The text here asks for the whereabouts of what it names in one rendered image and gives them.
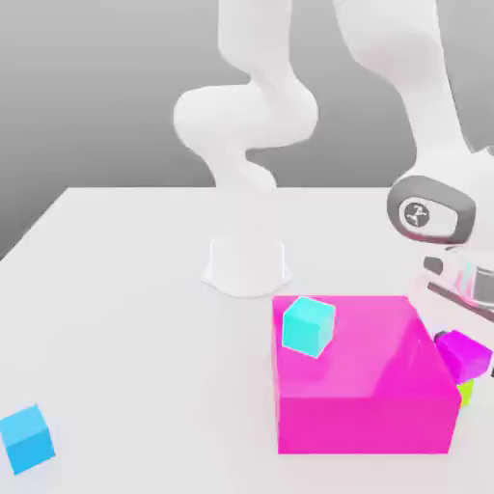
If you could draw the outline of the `small lime cube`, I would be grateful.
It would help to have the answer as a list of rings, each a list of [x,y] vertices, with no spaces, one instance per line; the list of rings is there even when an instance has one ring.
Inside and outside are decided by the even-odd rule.
[[[457,385],[458,391],[461,394],[462,407],[467,406],[470,403],[473,394],[474,385],[475,385],[474,379],[470,379],[468,381],[465,381]]]

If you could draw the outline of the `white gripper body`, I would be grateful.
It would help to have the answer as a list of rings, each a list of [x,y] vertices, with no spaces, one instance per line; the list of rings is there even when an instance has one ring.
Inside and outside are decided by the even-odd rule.
[[[457,330],[494,349],[494,312],[467,304],[427,278],[417,279],[417,312],[431,336]]]

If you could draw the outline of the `large pink box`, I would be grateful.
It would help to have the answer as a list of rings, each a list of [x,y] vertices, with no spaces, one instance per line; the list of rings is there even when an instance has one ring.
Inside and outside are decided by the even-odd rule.
[[[461,396],[404,296],[331,296],[333,341],[317,358],[282,345],[292,295],[272,299],[278,452],[445,454]]]

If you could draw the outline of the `small blue cube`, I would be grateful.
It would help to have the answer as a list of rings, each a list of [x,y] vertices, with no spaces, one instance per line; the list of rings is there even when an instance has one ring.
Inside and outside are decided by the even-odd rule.
[[[0,436],[15,475],[56,455],[49,428],[36,404],[0,420]]]

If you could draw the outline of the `small cyan cube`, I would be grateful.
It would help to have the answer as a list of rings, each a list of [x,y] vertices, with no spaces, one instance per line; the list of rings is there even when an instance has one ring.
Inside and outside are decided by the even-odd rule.
[[[336,307],[313,298],[296,298],[283,314],[282,346],[318,358],[332,341]]]

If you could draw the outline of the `small magenta cube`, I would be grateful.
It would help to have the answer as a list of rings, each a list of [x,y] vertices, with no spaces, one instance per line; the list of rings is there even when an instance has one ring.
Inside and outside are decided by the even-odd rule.
[[[484,374],[493,355],[490,348],[456,330],[441,338],[436,347],[457,385]]]

